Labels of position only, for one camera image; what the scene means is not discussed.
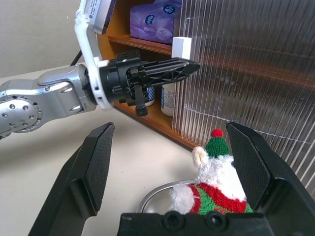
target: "white wall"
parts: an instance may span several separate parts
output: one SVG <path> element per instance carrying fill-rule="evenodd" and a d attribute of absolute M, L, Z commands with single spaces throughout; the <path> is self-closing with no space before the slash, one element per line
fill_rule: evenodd
<path fill-rule="evenodd" d="M 0 78 L 72 62 L 80 0 L 0 0 Z"/>

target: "green knitted hat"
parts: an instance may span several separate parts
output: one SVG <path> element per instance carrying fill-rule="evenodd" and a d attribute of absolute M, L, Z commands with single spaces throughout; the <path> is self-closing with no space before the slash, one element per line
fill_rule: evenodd
<path fill-rule="evenodd" d="M 216 158 L 219 155 L 229 155 L 230 151 L 222 137 L 223 131 L 220 129 L 215 129 L 211 132 L 211 139 L 206 145 L 209 157 Z"/>

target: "plush snowman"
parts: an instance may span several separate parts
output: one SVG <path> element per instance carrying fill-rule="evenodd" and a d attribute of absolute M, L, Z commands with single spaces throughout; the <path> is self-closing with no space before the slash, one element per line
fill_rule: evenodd
<path fill-rule="evenodd" d="M 233 156 L 220 129 L 211 132 L 211 139 L 203 147 L 192 151 L 198 169 L 196 185 L 179 184 L 171 191 L 171 208 L 181 214 L 251 213 L 241 182 L 233 167 Z"/>

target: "black cable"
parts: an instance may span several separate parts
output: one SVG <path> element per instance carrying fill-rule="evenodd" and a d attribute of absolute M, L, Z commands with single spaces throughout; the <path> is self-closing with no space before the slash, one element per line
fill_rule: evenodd
<path fill-rule="evenodd" d="M 80 50 L 80 51 L 78 52 L 77 56 L 74 58 L 73 62 L 70 64 L 70 66 L 75 65 L 75 64 L 78 62 L 78 60 L 80 59 L 81 56 L 82 56 L 82 52 L 81 52 L 81 50 Z"/>

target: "purple package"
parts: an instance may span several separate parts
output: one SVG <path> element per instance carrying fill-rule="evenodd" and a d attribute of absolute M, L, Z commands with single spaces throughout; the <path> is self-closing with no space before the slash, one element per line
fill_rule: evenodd
<path fill-rule="evenodd" d="M 156 0 L 130 10 L 130 36 L 172 44 L 178 35 L 182 0 Z"/>

